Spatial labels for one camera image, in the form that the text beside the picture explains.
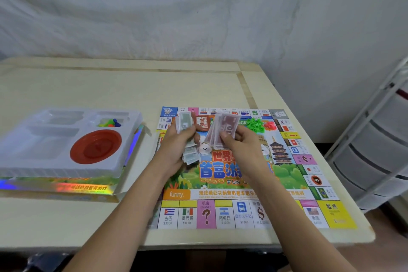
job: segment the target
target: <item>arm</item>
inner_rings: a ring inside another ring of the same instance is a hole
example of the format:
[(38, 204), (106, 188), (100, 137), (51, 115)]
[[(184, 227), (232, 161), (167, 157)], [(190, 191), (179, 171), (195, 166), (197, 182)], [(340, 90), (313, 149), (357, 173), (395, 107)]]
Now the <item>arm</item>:
[(181, 155), (186, 141), (192, 136), (195, 142), (199, 141), (198, 128), (195, 125), (177, 134), (175, 126), (171, 125), (152, 161), (64, 272), (130, 270), (157, 198), (166, 181), (183, 164)]
[(235, 140), (225, 132), (220, 135), (265, 208), (293, 271), (356, 272), (269, 170), (258, 136), (244, 126), (238, 126)]

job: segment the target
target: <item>white table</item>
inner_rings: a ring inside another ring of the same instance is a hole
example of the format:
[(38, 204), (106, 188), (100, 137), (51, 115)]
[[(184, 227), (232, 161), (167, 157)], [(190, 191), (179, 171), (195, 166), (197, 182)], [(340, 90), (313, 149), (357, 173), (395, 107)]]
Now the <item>white table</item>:
[[(130, 109), (154, 130), (162, 105), (283, 108), (358, 229), (321, 229), (335, 244), (375, 234), (281, 96), (256, 64), (75, 58), (9, 58), (0, 64), (0, 135), (43, 107)], [(0, 198), (0, 249), (81, 247), (115, 203)], [(149, 230), (145, 248), (279, 246), (273, 230)]]

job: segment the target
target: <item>pagoda illustration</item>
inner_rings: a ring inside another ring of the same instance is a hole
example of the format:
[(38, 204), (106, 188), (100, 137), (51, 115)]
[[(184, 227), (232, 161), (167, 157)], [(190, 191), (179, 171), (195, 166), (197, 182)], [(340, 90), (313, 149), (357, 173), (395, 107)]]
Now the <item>pagoda illustration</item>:
[(273, 160), (275, 160), (276, 164), (283, 165), (284, 163), (292, 163), (283, 145), (276, 142), (274, 137), (272, 137), (272, 139), (273, 143), (269, 144), (269, 146), (271, 147)]

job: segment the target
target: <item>dollar sign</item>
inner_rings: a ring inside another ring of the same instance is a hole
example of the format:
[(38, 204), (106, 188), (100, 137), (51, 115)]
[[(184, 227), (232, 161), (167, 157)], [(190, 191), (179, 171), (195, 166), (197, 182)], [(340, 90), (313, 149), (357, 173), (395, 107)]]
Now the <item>dollar sign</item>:
[(265, 217), (265, 214), (263, 213), (263, 210), (261, 208), (258, 208), (258, 217), (263, 220)]

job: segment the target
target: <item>person's right hand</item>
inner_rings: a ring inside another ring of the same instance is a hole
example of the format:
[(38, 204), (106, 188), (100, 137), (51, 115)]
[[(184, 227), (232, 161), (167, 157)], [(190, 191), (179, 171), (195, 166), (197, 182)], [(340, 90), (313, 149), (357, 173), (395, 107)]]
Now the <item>person's right hand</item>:
[(260, 170), (268, 170), (258, 135), (252, 130), (238, 125), (235, 139), (225, 131), (220, 132), (220, 137), (234, 154), (244, 176), (252, 179)]

